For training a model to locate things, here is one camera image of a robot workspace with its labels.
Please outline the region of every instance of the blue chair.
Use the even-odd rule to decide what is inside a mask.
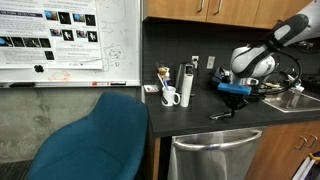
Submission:
[[[30,180],[131,180],[144,152],[146,106],[107,92],[92,112],[54,132],[38,150]]]

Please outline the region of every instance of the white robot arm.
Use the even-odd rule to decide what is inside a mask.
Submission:
[[[235,49],[231,57],[231,83],[245,85],[247,78],[270,74],[275,68],[272,54],[290,44],[316,37],[320,37],[320,0],[312,1],[280,23],[264,43]]]

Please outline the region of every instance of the cabinet door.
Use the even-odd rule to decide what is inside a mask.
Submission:
[[[259,0],[210,0],[207,22],[252,26]]]
[[[281,135],[285,133],[308,131],[308,130],[311,130],[312,128],[314,129],[314,127],[317,127],[317,126],[313,122],[312,123],[302,122],[302,123],[291,123],[291,124],[268,126],[266,130],[263,132],[262,136],[274,136],[274,135]]]
[[[306,130],[320,130],[320,120],[305,122]]]
[[[306,158],[302,137],[307,135],[308,132],[303,131],[264,136],[246,179],[291,179]]]
[[[310,130],[306,138],[308,139],[304,148],[306,155],[320,151],[320,129]]]
[[[312,0],[261,0],[254,20],[254,27],[272,29],[280,21],[297,14]]]
[[[148,17],[205,22],[209,0],[145,0]]]

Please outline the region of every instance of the gray backsplash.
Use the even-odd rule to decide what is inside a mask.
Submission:
[[[166,61],[172,65],[170,75],[175,79],[180,63],[191,61],[192,55],[200,56],[201,85],[210,79],[206,69],[208,56],[215,56],[214,69],[229,69],[233,49],[257,42],[269,32],[263,29],[223,26],[216,24],[192,23],[184,21],[152,20],[143,24],[143,80],[144,84],[157,81],[156,63]],[[295,57],[300,57],[303,73],[319,73],[320,53],[304,54],[293,47],[286,47]],[[280,62],[280,68],[293,66],[288,58],[274,55]]]

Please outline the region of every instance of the white cup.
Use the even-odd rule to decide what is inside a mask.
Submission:
[[[162,88],[163,96],[161,97],[161,104],[164,106],[173,106],[178,105],[180,103],[180,95],[176,93],[176,88],[172,86],[168,86],[168,90],[163,87]]]

